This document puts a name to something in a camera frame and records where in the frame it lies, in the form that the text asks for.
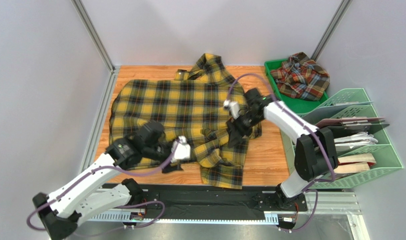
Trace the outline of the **yellow plaid long sleeve shirt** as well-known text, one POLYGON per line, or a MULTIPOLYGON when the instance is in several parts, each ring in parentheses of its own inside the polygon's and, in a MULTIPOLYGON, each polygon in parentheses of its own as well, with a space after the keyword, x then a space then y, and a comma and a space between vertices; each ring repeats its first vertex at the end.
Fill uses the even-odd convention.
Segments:
POLYGON ((228 147, 230 99, 247 107, 244 89, 227 71, 221 57, 203 54, 191 70, 178 70, 172 80, 133 79, 111 107, 109 141, 137 131, 147 122, 164 126, 163 140, 179 136, 191 146, 190 162, 200 165, 203 184, 228 189, 243 186, 249 139, 228 147))

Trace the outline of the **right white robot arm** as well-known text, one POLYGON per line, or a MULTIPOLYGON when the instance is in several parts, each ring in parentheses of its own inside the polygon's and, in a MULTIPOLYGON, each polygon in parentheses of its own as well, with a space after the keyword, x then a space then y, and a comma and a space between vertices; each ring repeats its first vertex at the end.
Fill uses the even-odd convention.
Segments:
POLYGON ((285 204, 296 199, 325 174, 330 174, 330 181, 335 180, 338 156, 334 135, 329 128, 319 128, 308 123, 283 101, 273 96, 262 96, 256 88, 245 93, 245 100, 246 109, 241 109, 229 97, 223 103, 231 114, 226 122, 228 147, 234 147, 249 137, 253 127, 263 120, 274 123, 295 145, 295 169, 285 181, 277 185, 275 194, 278 202, 285 204))

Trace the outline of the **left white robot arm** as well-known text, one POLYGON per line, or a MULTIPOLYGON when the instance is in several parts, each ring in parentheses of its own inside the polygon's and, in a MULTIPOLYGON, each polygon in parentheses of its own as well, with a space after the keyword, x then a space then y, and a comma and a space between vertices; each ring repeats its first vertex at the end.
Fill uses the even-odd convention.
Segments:
POLYGON ((164 126, 150 121, 115 140, 98 159, 66 185, 51 193, 38 193, 27 225, 45 231, 52 240, 74 234, 90 218, 113 208, 144 209, 144 193, 134 177, 162 171, 191 157, 184 136, 162 141, 164 126))

